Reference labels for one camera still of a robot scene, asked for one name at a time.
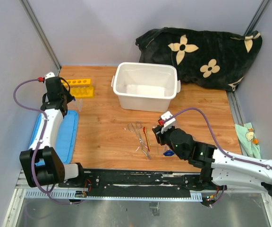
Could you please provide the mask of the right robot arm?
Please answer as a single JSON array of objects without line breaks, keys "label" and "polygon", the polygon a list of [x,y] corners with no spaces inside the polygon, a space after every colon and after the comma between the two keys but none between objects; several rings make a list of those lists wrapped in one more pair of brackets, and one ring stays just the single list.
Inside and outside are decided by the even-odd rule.
[{"label": "right robot arm", "polygon": [[202,188],[241,186],[265,190],[272,196],[272,159],[246,157],[195,141],[190,134],[174,126],[164,130],[159,125],[152,131],[160,145],[167,145],[179,159],[201,169]]}]

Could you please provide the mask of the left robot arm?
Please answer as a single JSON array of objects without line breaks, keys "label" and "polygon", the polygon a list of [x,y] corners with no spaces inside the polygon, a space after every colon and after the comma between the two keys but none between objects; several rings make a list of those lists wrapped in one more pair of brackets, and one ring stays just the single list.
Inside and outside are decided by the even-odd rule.
[{"label": "left robot arm", "polygon": [[39,189],[45,185],[64,182],[81,187],[86,182],[82,165],[62,163],[55,151],[59,128],[68,113],[68,103],[74,100],[70,87],[64,86],[64,78],[52,72],[37,78],[37,81],[46,85],[47,92],[38,109],[41,122],[36,137],[30,148],[19,155],[27,183],[30,187]]}]

